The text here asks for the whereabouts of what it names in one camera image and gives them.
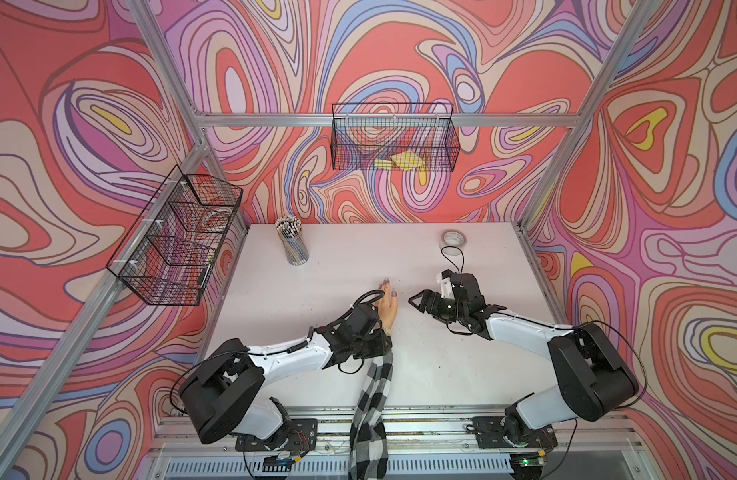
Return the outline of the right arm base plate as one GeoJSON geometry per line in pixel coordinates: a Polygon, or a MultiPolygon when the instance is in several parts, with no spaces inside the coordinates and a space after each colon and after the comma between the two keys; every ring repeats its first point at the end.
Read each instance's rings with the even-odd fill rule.
{"type": "Polygon", "coordinates": [[[479,416],[464,425],[465,431],[475,436],[480,449],[537,449],[554,450],[558,441],[551,426],[529,429],[518,417],[479,416]]]}

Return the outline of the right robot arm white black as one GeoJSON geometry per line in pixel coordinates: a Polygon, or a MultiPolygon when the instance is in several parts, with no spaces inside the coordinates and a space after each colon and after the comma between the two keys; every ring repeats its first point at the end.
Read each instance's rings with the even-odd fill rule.
{"type": "Polygon", "coordinates": [[[483,427],[474,420],[472,427],[481,435],[495,435],[511,447],[526,447],[548,436],[556,422],[594,422],[624,408],[642,392],[644,387],[599,326],[546,324],[490,304],[470,273],[445,270],[438,284],[438,292],[424,289],[408,303],[447,326],[462,326],[461,335],[500,341],[538,355],[554,372],[554,385],[508,406],[496,426],[483,427]]]}

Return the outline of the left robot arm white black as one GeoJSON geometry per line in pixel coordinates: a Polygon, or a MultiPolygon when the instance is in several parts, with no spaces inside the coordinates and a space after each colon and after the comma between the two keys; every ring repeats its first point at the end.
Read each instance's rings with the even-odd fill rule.
{"type": "Polygon", "coordinates": [[[262,388],[350,359],[380,358],[390,349],[377,309],[356,303],[340,318],[292,341],[272,346],[246,346],[238,338],[224,341],[186,377],[178,398],[200,443],[250,436],[276,449],[292,433],[292,420],[280,400],[260,397],[262,388]]]}

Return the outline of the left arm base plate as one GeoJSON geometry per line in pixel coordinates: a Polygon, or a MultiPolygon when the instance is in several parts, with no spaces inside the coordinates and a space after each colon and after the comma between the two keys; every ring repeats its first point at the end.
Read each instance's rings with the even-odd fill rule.
{"type": "Polygon", "coordinates": [[[284,421],[270,438],[258,439],[252,435],[236,436],[237,452],[290,452],[298,455],[316,449],[318,420],[316,418],[294,418],[284,421]]]}

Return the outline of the plaid sleeve mannequin forearm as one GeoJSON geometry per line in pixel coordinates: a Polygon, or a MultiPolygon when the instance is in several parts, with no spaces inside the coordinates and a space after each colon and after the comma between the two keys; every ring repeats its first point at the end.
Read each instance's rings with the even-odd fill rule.
{"type": "Polygon", "coordinates": [[[374,358],[350,423],[348,479],[383,479],[389,461],[383,410],[393,375],[393,355],[374,358]]]}

